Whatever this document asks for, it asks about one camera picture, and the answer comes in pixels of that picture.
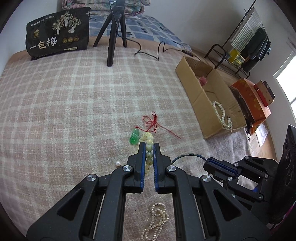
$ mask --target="red book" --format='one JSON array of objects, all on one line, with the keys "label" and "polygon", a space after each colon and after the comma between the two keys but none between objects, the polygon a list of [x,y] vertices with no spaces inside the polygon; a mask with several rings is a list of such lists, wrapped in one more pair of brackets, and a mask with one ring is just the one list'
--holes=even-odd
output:
[{"label": "red book", "polygon": [[254,88],[255,88],[255,90],[257,91],[257,93],[258,93],[260,99],[262,100],[263,105],[264,105],[265,107],[267,107],[267,106],[268,106],[268,103],[267,103],[267,101],[266,101],[266,99],[265,99],[265,97],[264,97],[262,91],[259,89],[259,87],[258,87],[257,85],[254,85]]}]

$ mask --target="window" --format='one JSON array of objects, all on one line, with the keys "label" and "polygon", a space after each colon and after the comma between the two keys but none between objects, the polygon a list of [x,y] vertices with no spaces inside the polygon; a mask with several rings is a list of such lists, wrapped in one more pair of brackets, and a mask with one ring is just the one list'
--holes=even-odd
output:
[{"label": "window", "polygon": [[296,116],[296,56],[293,52],[274,76],[285,92]]}]

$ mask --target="tree illustration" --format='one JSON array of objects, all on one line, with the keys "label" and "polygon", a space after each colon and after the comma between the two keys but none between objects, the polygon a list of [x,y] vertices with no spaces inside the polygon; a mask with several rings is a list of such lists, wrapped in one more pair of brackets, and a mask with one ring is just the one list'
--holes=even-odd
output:
[{"label": "tree illustration", "polygon": [[68,27],[68,21],[72,15],[67,11],[65,14],[61,15],[60,20],[65,22],[64,28]]},{"label": "tree illustration", "polygon": [[72,26],[72,28],[68,32],[74,33],[76,26],[81,24],[81,20],[79,20],[76,16],[70,15],[70,18],[68,20],[68,24],[70,26]]},{"label": "tree illustration", "polygon": [[52,29],[55,29],[57,31],[57,35],[59,35],[59,30],[62,27],[63,22],[58,19],[53,25],[52,25]]}]

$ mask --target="open cardboard box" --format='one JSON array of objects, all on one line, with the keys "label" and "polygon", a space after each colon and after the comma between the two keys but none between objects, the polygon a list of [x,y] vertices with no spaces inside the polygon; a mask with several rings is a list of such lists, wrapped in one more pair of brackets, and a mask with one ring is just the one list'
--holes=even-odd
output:
[{"label": "open cardboard box", "polygon": [[[192,104],[204,139],[234,133],[246,127],[245,117],[237,100],[217,70],[193,58],[183,57],[176,68],[176,73]],[[203,87],[199,82],[202,76],[207,79]],[[228,117],[231,118],[232,131],[221,124],[213,107],[214,101],[223,106],[226,113],[225,122],[227,123]]]}]

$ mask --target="gold logo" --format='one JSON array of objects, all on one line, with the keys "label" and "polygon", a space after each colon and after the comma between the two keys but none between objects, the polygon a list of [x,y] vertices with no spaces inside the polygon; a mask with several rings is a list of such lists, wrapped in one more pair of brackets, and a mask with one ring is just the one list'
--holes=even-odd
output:
[{"label": "gold logo", "polygon": [[39,30],[36,29],[33,34],[34,34],[34,37],[33,38],[39,37]]}]

